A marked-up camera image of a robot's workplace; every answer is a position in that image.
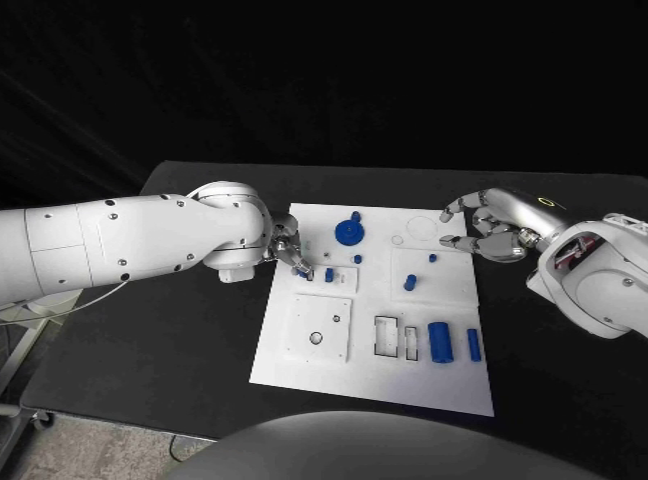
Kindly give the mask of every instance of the white board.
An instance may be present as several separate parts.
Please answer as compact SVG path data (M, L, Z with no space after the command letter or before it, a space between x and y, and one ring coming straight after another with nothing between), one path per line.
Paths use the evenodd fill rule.
M333 229L352 211L361 215L364 238L344 246ZM315 278L308 282L279 263L250 382L492 416L482 344L481 362L470 361L468 347L466 329L479 332L472 259L439 245L443 235L465 235L462 214L447 224L439 222L440 211L430 210L292 204L290 214ZM362 256L359 264L354 255ZM333 269L329 283L326 268ZM417 278L413 291L403 289L408 274ZM345 313L332 321L333 311L346 311L346 323ZM375 317L394 318L395 330L384 321L378 331ZM453 362L446 364L430 359L427 324L436 321L450 331ZM309 338L315 332L316 344ZM380 334L382 351L397 346L395 357L374 354ZM416 360L406 358L406 348L416 349Z

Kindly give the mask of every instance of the floor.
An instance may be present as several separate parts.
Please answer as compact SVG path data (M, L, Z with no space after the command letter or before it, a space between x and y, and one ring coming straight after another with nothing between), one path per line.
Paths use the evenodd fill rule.
M52 426L24 436L2 470L3 480L155 480L178 465L172 435L57 416ZM176 437L172 454L185 460L211 444Z

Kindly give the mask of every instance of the blue object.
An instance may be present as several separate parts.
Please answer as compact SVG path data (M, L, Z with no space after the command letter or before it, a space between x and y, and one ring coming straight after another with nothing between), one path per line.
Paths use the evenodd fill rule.
M479 356L478 331L473 328L468 329L468 346L470 347L470 360L479 362L482 357Z
M433 322L427 325L429 351L434 363L450 363L453 352L450 350L449 326L444 322Z
M406 283L403 284L403 288L411 292L414 288L414 284L417 282L417 277L414 275L408 275L406 278Z
M349 220L344 220L335 226L335 240L341 245L352 246L359 243L364 237L364 228L359 224L359 212L352 212Z

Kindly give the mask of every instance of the small blue block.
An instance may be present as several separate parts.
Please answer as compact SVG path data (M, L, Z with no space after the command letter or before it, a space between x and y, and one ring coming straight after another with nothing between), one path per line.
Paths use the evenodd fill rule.
M478 331L473 328L468 329L468 346L470 347L470 360L479 362L482 357L479 356Z
M429 353L434 363L450 363L453 351L450 350L449 326L444 322L433 322L427 325Z
M417 282L417 277L414 275L408 275L406 278L406 283L403 284L403 288L411 292L414 288L414 283Z

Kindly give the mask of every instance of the rectangular slot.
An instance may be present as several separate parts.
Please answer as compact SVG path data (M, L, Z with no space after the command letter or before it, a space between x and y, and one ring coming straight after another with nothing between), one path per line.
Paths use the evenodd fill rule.
M406 360L417 361L417 329L406 327Z
M374 355L381 357L398 356L398 319L374 317Z

